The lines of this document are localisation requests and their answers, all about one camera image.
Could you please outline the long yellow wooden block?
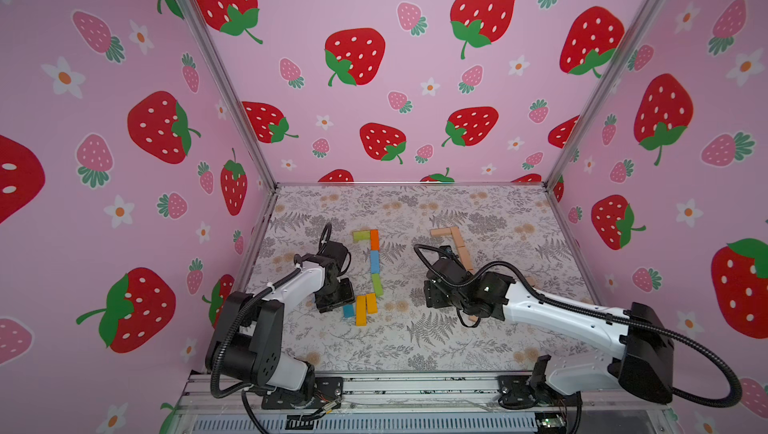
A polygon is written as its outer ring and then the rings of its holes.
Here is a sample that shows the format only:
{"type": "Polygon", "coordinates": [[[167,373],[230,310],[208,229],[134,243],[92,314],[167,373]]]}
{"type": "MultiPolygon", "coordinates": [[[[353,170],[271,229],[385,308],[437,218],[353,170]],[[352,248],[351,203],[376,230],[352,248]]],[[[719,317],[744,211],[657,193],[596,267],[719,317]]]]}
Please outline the long yellow wooden block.
{"type": "Polygon", "coordinates": [[[367,296],[366,295],[360,295],[356,297],[355,324],[359,327],[367,325],[367,296]]]}

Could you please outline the short yellow wooden block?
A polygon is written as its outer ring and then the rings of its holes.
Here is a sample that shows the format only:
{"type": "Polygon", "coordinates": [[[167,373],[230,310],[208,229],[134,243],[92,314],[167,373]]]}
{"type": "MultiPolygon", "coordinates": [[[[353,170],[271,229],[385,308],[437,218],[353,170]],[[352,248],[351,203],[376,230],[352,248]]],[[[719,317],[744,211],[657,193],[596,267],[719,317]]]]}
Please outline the short yellow wooden block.
{"type": "Polygon", "coordinates": [[[368,314],[376,314],[378,312],[377,296],[374,293],[366,295],[366,311],[368,314]]]}

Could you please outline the green wooden block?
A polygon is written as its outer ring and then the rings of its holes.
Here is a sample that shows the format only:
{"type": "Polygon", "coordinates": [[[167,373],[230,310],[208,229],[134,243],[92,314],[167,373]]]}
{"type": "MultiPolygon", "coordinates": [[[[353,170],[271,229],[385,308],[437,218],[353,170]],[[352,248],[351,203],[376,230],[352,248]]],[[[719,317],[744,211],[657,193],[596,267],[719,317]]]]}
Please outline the green wooden block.
{"type": "Polygon", "coordinates": [[[380,274],[379,273],[372,273],[371,274],[373,288],[374,288],[374,294],[377,298],[381,298],[383,296],[383,285],[381,282],[380,274]]]}
{"type": "Polygon", "coordinates": [[[357,230],[352,232],[352,236],[355,242],[370,240],[371,232],[369,230],[357,230]]]}

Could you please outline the natural wooden block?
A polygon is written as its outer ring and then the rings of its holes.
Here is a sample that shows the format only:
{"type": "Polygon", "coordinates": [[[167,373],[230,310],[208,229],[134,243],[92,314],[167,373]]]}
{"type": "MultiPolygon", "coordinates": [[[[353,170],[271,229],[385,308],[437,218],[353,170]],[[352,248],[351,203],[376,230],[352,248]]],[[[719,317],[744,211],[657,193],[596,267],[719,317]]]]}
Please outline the natural wooden block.
{"type": "Polygon", "coordinates": [[[454,238],[454,229],[452,227],[436,228],[436,229],[430,230],[430,235],[432,237],[450,237],[450,238],[454,238]]]}
{"type": "Polygon", "coordinates": [[[452,236],[452,239],[453,239],[453,242],[454,242],[455,246],[457,248],[465,247],[466,244],[465,244],[463,236],[460,233],[459,228],[456,227],[456,226],[451,226],[450,227],[450,231],[451,231],[451,236],[452,236]]]}
{"type": "Polygon", "coordinates": [[[470,272],[474,271],[474,265],[471,260],[471,255],[466,246],[458,247],[459,258],[464,268],[470,272]]]}

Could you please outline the light blue wooden block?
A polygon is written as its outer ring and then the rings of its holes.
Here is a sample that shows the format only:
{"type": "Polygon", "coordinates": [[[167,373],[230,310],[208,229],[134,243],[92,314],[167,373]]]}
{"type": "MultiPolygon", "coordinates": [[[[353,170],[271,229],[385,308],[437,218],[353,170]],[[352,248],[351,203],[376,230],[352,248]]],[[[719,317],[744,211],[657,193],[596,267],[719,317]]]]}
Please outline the light blue wooden block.
{"type": "Polygon", "coordinates": [[[380,252],[378,250],[371,250],[369,253],[370,269],[372,274],[380,273],[380,252]]]}

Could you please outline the orange wooden block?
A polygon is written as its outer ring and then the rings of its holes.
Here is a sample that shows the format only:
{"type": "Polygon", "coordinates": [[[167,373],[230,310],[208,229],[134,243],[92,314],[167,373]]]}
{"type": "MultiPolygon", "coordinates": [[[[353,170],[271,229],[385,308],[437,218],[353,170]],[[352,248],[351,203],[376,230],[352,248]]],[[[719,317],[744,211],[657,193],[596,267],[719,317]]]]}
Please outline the orange wooden block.
{"type": "Polygon", "coordinates": [[[370,246],[372,251],[380,250],[380,238],[377,229],[370,230],[370,246]]]}

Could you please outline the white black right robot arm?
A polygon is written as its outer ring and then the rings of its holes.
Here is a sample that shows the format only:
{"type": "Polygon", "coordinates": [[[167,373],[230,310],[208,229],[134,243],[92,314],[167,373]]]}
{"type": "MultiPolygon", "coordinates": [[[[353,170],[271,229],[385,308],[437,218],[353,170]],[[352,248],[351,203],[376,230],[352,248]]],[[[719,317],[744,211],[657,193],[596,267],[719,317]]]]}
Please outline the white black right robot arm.
{"type": "Polygon", "coordinates": [[[656,404],[672,400],[674,346],[668,337],[618,322],[621,310],[574,302],[586,313],[555,306],[566,300],[537,299],[524,284],[491,272],[455,287],[430,274],[424,281],[429,308],[453,307],[479,319],[530,324],[579,340],[592,350],[579,355],[538,358],[525,381],[525,395],[568,397],[582,391],[623,389],[656,404]]]}

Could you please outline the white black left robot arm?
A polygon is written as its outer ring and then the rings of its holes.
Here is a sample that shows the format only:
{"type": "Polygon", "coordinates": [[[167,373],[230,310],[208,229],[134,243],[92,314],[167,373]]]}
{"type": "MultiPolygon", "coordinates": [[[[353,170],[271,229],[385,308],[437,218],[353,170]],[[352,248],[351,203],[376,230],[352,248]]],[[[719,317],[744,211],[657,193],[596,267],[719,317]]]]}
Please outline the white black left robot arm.
{"type": "Polygon", "coordinates": [[[351,304],[354,290],[344,277],[350,262],[349,253],[306,254],[262,291],[231,293],[205,358],[211,395],[254,392],[293,406],[310,404],[317,392],[315,368],[282,352],[285,314],[309,296],[321,312],[351,304]]]}

